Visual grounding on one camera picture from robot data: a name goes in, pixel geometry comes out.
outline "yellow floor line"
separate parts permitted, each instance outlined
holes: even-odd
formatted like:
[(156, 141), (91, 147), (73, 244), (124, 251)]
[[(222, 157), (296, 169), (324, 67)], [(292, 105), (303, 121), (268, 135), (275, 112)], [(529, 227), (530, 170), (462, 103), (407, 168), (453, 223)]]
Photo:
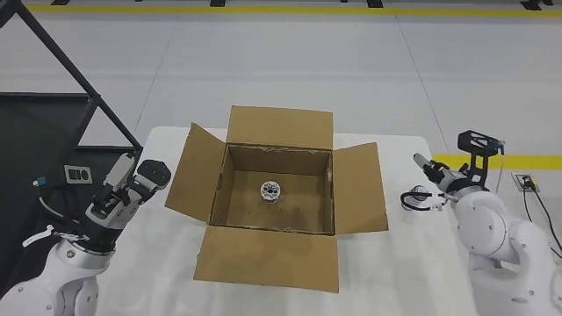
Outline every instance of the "yellow floor line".
[[(468, 154), (438, 154), (434, 155), (438, 162), (446, 163), (452, 169), (460, 168), (463, 163), (469, 163)], [(489, 168), (499, 169), (501, 157), (490, 158)], [(504, 169), (559, 169), (562, 170), (562, 155), (506, 155)]]
[(336, 15), (417, 15), (417, 16), (470, 16), (514, 18), (562, 18), (562, 11), (475, 10), (475, 9), (407, 9), (407, 8), (344, 8), (344, 7), (287, 7), (287, 6), (90, 6), (27, 5), (35, 12), (87, 13), (147, 13), (147, 14), (336, 14)]

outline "small round object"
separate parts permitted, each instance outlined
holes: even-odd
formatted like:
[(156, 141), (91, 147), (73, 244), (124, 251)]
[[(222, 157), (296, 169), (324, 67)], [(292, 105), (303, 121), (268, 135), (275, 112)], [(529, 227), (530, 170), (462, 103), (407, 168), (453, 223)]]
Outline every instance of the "small round object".
[[(416, 185), (414, 188), (412, 188), (411, 192), (413, 192), (413, 193), (429, 193), (428, 189), (425, 188), (425, 187), (422, 186), (422, 185)], [(412, 206), (418, 207), (418, 206), (420, 206), (427, 198), (428, 198), (428, 197), (423, 196), (423, 195), (420, 195), (420, 196), (417, 196), (417, 195), (410, 195), (410, 196), (404, 197), (404, 202), (405, 202), (406, 204), (410, 204), (410, 205), (412, 205)], [(412, 209), (410, 209), (409, 207), (404, 206), (404, 205), (402, 205), (402, 207), (403, 207), (404, 209), (406, 209), (406, 210), (412, 210)]]
[(267, 181), (260, 189), (263, 201), (267, 204), (275, 204), (281, 195), (281, 186), (277, 182)]

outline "table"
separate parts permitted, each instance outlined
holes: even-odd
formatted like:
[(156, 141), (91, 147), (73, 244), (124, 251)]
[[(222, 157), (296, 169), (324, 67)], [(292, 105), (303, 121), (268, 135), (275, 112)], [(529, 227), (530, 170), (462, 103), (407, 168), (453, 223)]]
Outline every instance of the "table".
[[(225, 139), (226, 129), (208, 129)], [(142, 159), (175, 173), (189, 128), (156, 127)], [(437, 192), (412, 160), (430, 157), (420, 137), (335, 134), (334, 147), (376, 141), (390, 230), (338, 237), (339, 294), (194, 281), (205, 224), (164, 207), (168, 190), (144, 204), (98, 277), (98, 315), (412, 315), (475, 316), (451, 213), (407, 212), (400, 193), (416, 184)]]

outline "box flap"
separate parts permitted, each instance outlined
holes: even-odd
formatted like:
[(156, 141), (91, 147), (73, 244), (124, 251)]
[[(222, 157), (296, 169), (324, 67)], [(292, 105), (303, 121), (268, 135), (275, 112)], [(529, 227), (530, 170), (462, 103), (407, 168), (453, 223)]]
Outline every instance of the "box flap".
[(233, 106), (228, 143), (332, 149), (331, 112)]
[(209, 220), (225, 146), (202, 127), (191, 123), (166, 207), (194, 219)]
[(193, 277), (339, 291), (335, 237), (208, 226)]
[(377, 143), (334, 151), (335, 233), (388, 230)]

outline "black cable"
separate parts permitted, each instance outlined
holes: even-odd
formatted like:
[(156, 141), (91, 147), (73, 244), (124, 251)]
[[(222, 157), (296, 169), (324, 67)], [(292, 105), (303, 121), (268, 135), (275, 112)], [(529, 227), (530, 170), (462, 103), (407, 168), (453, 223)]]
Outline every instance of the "black cable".
[(558, 248), (560, 250), (562, 250), (562, 245), (560, 245), (560, 241), (558, 240), (558, 236), (556, 235), (556, 232), (554, 232), (554, 226), (552, 225), (551, 215), (549, 214), (548, 210), (546, 210), (546, 207), (544, 206), (544, 203), (543, 203), (543, 199), (541, 199), (541, 197), (538, 195), (537, 191), (535, 189), (532, 189), (532, 190), (533, 190), (533, 193), (535, 193), (535, 195), (537, 196), (538, 202), (541, 203), (541, 206), (543, 207), (544, 213), (546, 213), (546, 218), (548, 219), (548, 226), (551, 229), (552, 237), (554, 237), (554, 240), (556, 241), (556, 244), (558, 244)]
[[(533, 219), (530, 217), (530, 214), (529, 214), (529, 207), (527, 206), (527, 196), (525, 195), (525, 192), (526, 192), (525, 190), (526, 190), (526, 188), (523, 188), (523, 202), (525, 203), (525, 212), (527, 212), (527, 218), (529, 219), (529, 221), (533, 222)], [(554, 237), (554, 240), (557, 242), (558, 247), (560, 248), (560, 242), (558, 241), (558, 237), (554, 233), (554, 228), (552, 227), (551, 215), (548, 213), (548, 211), (544, 207), (543, 200), (538, 196), (538, 193), (535, 190), (533, 190), (533, 192), (535, 193), (538, 200), (540, 201), (544, 212), (546, 212), (546, 217), (548, 218), (548, 221), (549, 221), (549, 224), (550, 224), (550, 227), (551, 227), (552, 236)], [(553, 247), (551, 247), (551, 250), (552, 250), (552, 253), (556, 254), (557, 257), (562, 259), (562, 255), (558, 251), (554, 250)]]

